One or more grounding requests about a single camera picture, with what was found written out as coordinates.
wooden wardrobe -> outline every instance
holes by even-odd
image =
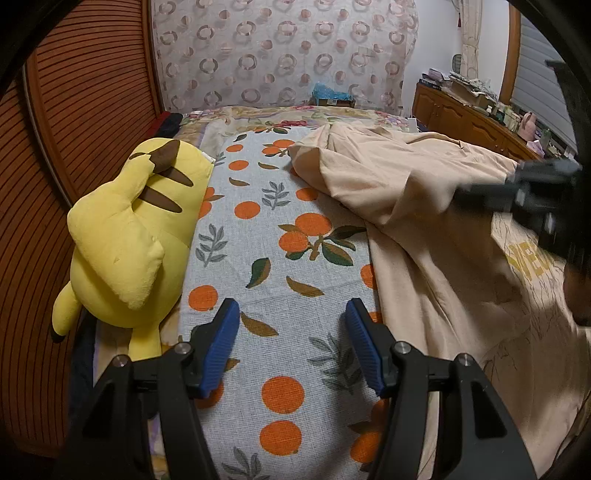
[[[67,432],[74,334],[54,345],[72,204],[114,178],[161,113],[149,0],[82,0],[0,100],[0,421],[56,456]]]

box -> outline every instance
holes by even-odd
[[[355,108],[355,100],[336,100],[334,98],[319,98],[317,103],[313,103],[312,105],[318,106],[348,106],[350,108]]]
[[[490,100],[484,93],[472,92],[468,87],[455,80],[452,82],[449,91],[452,96],[457,97],[458,100],[467,105],[477,106],[483,110],[486,110],[489,105],[495,106],[495,102]]]

sheer curtain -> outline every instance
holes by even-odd
[[[401,110],[414,0],[152,0],[165,107],[289,106],[316,82]]]
[[[462,66],[460,74],[478,78],[478,44],[482,25],[482,0],[452,0],[462,20]]]

yellow plush toy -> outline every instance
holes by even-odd
[[[161,354],[158,325],[180,297],[212,170],[196,147],[152,138],[113,181],[76,202],[68,213],[76,243],[70,281],[53,306],[55,341],[85,306],[103,322],[133,329],[133,360]]]

brown stripe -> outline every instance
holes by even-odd
[[[181,142],[174,139],[150,152],[150,161],[154,164],[154,173],[160,173],[170,168],[174,159],[177,158],[180,146]]]
[[[138,198],[154,205],[155,207],[162,208],[162,210],[168,210],[173,213],[181,213],[183,211],[178,203],[173,202],[166,195],[163,195],[148,186],[144,187]]]
[[[187,187],[193,186],[193,182],[191,181],[191,179],[189,177],[187,177],[182,171],[177,170],[174,167],[170,167],[164,171],[161,171],[159,173],[159,175],[162,175],[163,177],[166,177],[170,180],[174,180],[174,181],[181,183]]]

